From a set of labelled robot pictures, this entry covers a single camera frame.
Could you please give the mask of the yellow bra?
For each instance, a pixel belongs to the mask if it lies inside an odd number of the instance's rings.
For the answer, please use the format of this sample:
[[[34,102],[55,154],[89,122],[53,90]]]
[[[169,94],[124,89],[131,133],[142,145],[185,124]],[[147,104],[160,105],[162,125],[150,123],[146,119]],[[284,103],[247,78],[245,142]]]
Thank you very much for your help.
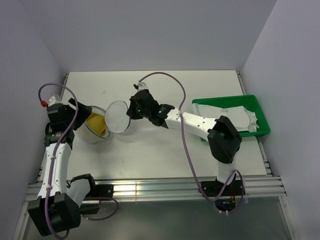
[[[86,120],[88,127],[98,136],[103,137],[107,131],[107,124],[104,116],[92,112]]]

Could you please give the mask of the white garments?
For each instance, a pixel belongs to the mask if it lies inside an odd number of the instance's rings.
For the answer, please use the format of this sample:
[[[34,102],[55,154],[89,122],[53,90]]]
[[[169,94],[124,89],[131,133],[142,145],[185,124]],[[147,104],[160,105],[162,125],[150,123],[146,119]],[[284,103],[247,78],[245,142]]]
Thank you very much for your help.
[[[218,119],[220,116],[229,118],[238,132],[256,132],[259,129],[258,118],[252,111],[244,106],[221,108],[205,104],[192,104],[192,112],[195,115]]]

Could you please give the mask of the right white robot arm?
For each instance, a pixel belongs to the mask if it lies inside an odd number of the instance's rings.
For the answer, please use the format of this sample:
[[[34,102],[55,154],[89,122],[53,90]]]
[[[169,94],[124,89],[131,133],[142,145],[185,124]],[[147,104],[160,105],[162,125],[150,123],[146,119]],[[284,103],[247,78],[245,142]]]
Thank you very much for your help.
[[[218,161],[216,189],[229,194],[236,175],[234,158],[240,149],[242,137],[226,116],[207,118],[182,112],[169,104],[159,104],[147,89],[130,97],[127,115],[132,120],[148,119],[153,125],[166,129],[180,129],[208,141],[212,156]]]

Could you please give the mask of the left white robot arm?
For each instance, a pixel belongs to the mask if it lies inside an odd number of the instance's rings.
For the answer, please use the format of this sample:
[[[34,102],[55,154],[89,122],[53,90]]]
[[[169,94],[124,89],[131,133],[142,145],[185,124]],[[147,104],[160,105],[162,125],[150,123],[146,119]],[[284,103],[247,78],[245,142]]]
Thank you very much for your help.
[[[92,107],[76,103],[73,98],[63,104],[57,95],[42,105],[49,118],[44,138],[46,165],[41,189],[28,203],[27,211],[43,237],[54,235],[62,240],[65,237],[60,232],[68,233],[80,225],[83,200],[91,200],[98,193],[89,173],[67,181],[75,130],[85,123]]]

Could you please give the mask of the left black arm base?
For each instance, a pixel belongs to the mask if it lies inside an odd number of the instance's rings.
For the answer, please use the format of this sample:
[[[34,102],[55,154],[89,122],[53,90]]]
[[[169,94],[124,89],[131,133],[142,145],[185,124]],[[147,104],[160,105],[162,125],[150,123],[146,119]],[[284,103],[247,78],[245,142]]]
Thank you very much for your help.
[[[113,198],[114,186],[112,184],[96,184],[93,190],[85,196],[85,200],[98,200]]]

